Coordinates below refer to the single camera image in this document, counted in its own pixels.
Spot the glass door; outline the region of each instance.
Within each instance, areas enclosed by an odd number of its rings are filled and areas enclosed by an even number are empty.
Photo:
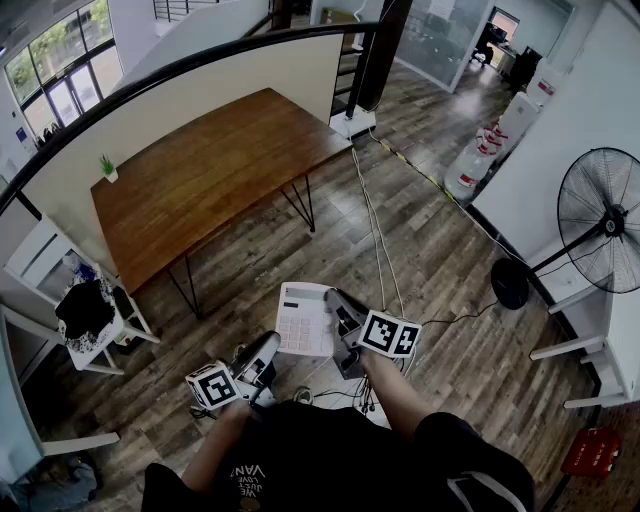
[[[49,91],[49,99],[58,113],[58,118],[64,126],[69,126],[80,117],[78,104],[71,96],[66,80],[61,80]]]
[[[102,100],[89,64],[61,78],[48,90],[48,95],[64,126],[69,126]]]
[[[396,58],[453,92],[492,7],[490,0],[414,0]]]
[[[74,95],[78,103],[80,103],[80,108],[83,112],[100,103],[98,91],[96,90],[87,65],[71,73],[69,78],[71,79]]]

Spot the calculator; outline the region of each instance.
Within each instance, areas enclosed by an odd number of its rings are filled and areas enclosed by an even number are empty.
[[[333,317],[326,302],[329,286],[282,283],[276,332],[278,352],[304,356],[333,355]]]

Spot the standing fan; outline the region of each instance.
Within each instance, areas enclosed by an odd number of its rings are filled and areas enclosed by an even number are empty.
[[[527,279],[568,254],[593,285],[611,293],[640,287],[640,162],[614,148],[592,149],[565,174],[558,194],[558,228],[564,248],[539,265],[498,260],[491,284],[502,305],[527,302]]]

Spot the glass partition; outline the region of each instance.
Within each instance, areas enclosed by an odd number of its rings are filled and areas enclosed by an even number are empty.
[[[396,57],[453,92],[491,6],[490,0],[414,0]]]

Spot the black metal hairpin leg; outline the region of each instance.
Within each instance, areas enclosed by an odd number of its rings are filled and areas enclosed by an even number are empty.
[[[309,188],[309,176],[305,176],[304,179],[307,182],[307,198],[309,199],[309,212],[310,213],[307,212],[307,208],[304,206],[304,203],[302,202],[302,198],[300,197],[300,194],[298,193],[298,189],[296,188],[296,186],[293,183],[291,184],[291,186],[293,187],[293,191],[296,193],[296,196],[298,196],[298,201],[300,201],[300,206],[302,206],[302,209],[304,210],[304,214],[295,205],[295,203],[291,199],[289,199],[289,196],[287,194],[285,194],[284,190],[282,190],[282,195],[287,198],[287,201],[289,201],[291,203],[291,206],[293,206],[296,209],[296,211],[298,212],[300,217],[302,217],[302,219],[309,225],[309,227],[311,228],[311,232],[315,233],[315,231],[316,231],[316,222],[315,222],[315,219],[313,218],[313,204],[311,203],[311,189]]]
[[[193,311],[193,314],[196,315],[197,319],[201,319],[202,313],[200,312],[200,307],[198,306],[198,299],[196,297],[196,291],[195,291],[195,288],[193,287],[193,278],[191,277],[191,266],[189,265],[189,257],[185,256],[184,261],[187,264],[187,274],[189,275],[189,284],[191,285],[191,295],[193,296],[193,305],[191,304],[189,299],[187,299],[187,296],[182,291],[182,288],[178,284],[178,281],[176,281],[176,278],[173,277],[171,270],[168,270],[168,272],[169,272],[169,275],[171,276],[171,280],[173,281],[173,284],[176,285],[176,288],[180,292],[180,295],[182,295],[182,298],[189,305],[189,308],[191,309],[191,311]]]

